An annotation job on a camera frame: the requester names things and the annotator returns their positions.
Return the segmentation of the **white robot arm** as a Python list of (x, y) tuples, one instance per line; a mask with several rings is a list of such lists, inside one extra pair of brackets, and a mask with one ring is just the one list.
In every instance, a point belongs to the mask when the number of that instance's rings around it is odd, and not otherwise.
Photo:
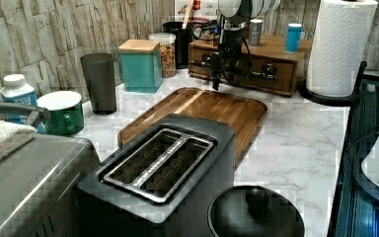
[(218, 0), (218, 51), (211, 54), (210, 71), (212, 88), (218, 90), (224, 77), (233, 83), (233, 75), (226, 69), (235, 69), (242, 56), (242, 45), (249, 50), (242, 35), (244, 25), (257, 16), (275, 10), (280, 0)]

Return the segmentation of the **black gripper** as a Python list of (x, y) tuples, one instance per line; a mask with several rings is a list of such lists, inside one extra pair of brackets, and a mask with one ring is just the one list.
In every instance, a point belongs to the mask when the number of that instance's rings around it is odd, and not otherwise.
[(227, 73), (227, 82), (238, 84), (240, 70), (235, 68), (242, 55), (242, 30), (239, 28), (222, 29), (220, 32), (218, 53), (211, 55), (210, 70), (212, 88), (218, 90), (220, 74)]

